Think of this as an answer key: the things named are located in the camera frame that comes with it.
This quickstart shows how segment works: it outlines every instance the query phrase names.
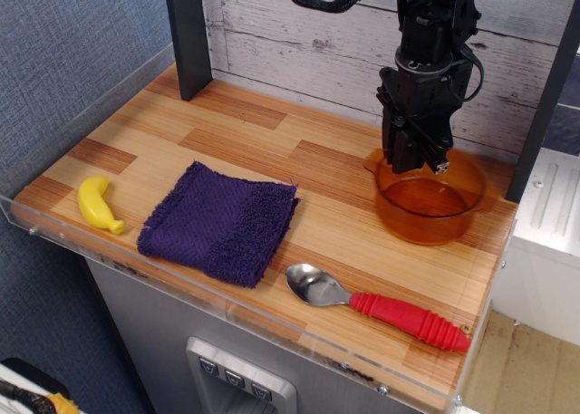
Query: white wooden backdrop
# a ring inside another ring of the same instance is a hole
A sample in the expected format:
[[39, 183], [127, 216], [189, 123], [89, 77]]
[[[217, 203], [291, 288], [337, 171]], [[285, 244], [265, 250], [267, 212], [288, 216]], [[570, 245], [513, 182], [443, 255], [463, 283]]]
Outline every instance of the white wooden backdrop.
[[[215, 79], [381, 125], [379, 70], [394, 66], [401, 41], [396, 0], [363, 0], [344, 14], [290, 0], [203, 2]], [[469, 45], [486, 79], [451, 119], [456, 147], [517, 161], [573, 2], [476, 0], [483, 18]]]

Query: orange plastic bowl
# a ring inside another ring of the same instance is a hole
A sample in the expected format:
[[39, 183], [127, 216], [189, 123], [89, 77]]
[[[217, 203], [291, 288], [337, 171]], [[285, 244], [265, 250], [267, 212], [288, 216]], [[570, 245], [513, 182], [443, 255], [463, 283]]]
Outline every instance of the orange plastic bowl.
[[448, 159], [449, 170], [438, 175], [427, 166], [393, 174], [382, 153], [367, 161], [376, 178], [377, 214], [396, 236], [419, 245], [446, 244], [465, 234], [477, 211], [491, 209], [483, 171], [461, 151], [450, 151]]

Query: blue fabric wall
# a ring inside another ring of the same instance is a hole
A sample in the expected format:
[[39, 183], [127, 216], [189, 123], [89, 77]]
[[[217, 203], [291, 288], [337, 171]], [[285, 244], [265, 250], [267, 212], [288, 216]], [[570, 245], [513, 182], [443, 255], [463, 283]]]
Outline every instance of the blue fabric wall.
[[[0, 194], [13, 197], [166, 68], [165, 0], [0, 0]], [[0, 359], [89, 413], [146, 412], [82, 259], [0, 218]]]

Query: wood grain surface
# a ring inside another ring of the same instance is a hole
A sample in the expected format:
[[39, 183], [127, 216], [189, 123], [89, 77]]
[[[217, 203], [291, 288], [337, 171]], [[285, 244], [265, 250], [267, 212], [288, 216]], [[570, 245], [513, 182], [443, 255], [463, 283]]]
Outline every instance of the wood grain surface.
[[[491, 212], [475, 216], [467, 234], [444, 246], [404, 242], [375, 213], [374, 176], [363, 167], [380, 141], [373, 126], [223, 82], [181, 101], [171, 67], [28, 186], [13, 212], [46, 236], [111, 259], [354, 379], [386, 383], [426, 412], [440, 412], [454, 395], [465, 353], [428, 346], [347, 306], [314, 308], [285, 282], [290, 264], [307, 262], [353, 292], [415, 303], [457, 325], [478, 324], [516, 205], [499, 198]], [[512, 168], [473, 159], [505, 191]], [[256, 289], [137, 254], [144, 221], [194, 160], [231, 177], [299, 187], [290, 231]], [[80, 214], [77, 189], [94, 175], [110, 180], [104, 197], [126, 222], [121, 235], [88, 226]]]

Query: yellow toy banana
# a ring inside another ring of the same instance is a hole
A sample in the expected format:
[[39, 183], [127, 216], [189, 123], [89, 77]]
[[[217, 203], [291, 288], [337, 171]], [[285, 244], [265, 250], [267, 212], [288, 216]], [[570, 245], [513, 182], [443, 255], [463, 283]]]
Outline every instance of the yellow toy banana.
[[95, 176], [84, 180], [79, 188], [79, 208], [82, 217], [89, 224], [97, 228], [109, 228], [112, 233], [118, 235], [125, 228], [125, 223], [114, 218], [111, 209], [102, 198], [108, 186], [109, 179], [104, 176]]
[[45, 397], [53, 403], [56, 414], [81, 414], [79, 407], [61, 393], [47, 394]]

